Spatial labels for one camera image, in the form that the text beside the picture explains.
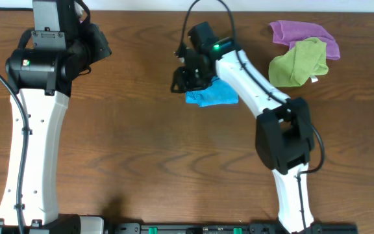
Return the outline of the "blue microfiber cloth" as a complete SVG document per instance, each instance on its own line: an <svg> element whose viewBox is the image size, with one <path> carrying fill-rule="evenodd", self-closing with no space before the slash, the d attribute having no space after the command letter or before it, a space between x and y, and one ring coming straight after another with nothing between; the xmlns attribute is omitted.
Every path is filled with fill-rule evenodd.
<svg viewBox="0 0 374 234"><path fill-rule="evenodd" d="M234 105L239 102L239 97L229 84L219 77L213 77L212 84L208 88L185 93L185 101L199 107L209 107L213 105Z"/></svg>

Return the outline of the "green cloth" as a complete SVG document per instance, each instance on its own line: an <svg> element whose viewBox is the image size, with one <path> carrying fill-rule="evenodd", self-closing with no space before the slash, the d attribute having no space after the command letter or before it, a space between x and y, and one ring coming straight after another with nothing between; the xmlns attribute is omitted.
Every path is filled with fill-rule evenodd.
<svg viewBox="0 0 374 234"><path fill-rule="evenodd" d="M316 37L296 42L293 48L269 63L270 83L275 87L297 87L313 76L326 75L329 72L326 46Z"/></svg>

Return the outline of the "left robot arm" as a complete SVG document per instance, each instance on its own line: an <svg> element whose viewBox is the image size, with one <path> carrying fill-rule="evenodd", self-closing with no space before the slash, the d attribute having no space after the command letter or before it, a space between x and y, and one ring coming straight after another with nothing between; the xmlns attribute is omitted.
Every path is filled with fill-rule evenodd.
<svg viewBox="0 0 374 234"><path fill-rule="evenodd" d="M10 93L12 141L0 234L103 234L99 216L60 213L56 169L72 83L112 52L84 2L37 0L32 9L34 27L22 34L1 79Z"/></svg>

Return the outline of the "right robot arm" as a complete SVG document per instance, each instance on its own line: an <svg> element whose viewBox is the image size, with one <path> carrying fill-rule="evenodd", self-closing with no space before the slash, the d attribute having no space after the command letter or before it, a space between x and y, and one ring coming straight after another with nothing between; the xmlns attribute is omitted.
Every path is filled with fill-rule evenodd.
<svg viewBox="0 0 374 234"><path fill-rule="evenodd" d="M175 52L183 65L173 74L171 92L206 90L216 79L227 83L255 117L255 148L273 173L279 223L287 233L314 232L306 180L317 131L307 102L275 88L234 38L219 39L208 22L192 27L187 35L192 45L180 43Z"/></svg>

